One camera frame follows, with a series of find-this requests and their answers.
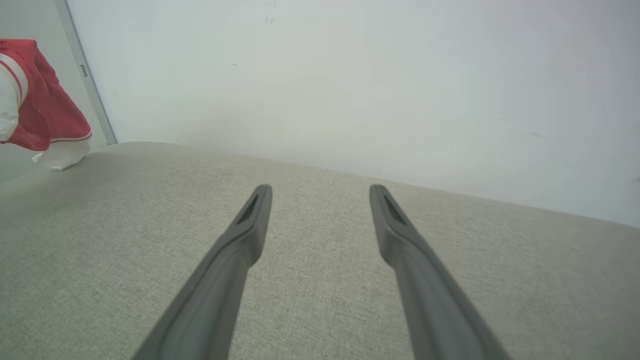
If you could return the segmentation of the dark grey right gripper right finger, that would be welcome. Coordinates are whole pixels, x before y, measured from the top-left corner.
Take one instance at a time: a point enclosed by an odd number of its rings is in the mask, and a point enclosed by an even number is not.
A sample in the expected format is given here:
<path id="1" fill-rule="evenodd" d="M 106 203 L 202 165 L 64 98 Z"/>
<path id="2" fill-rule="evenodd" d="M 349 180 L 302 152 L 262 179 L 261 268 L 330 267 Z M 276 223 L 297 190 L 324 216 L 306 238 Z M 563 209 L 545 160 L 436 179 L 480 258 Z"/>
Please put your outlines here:
<path id="1" fill-rule="evenodd" d="M 393 269 L 416 360 L 507 360 L 509 355 L 435 251 L 381 184 L 369 189 L 375 236 Z"/>

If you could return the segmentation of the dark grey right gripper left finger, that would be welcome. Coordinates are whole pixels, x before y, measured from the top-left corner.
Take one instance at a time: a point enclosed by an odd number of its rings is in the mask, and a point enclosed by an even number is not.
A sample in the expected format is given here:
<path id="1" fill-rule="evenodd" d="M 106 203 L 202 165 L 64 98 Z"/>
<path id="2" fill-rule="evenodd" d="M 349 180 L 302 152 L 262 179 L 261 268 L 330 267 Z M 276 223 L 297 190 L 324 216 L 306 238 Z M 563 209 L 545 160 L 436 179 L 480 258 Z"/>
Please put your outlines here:
<path id="1" fill-rule="evenodd" d="M 273 191 L 261 184 L 206 253 L 135 360 L 226 360 L 249 269 L 261 257 Z"/>

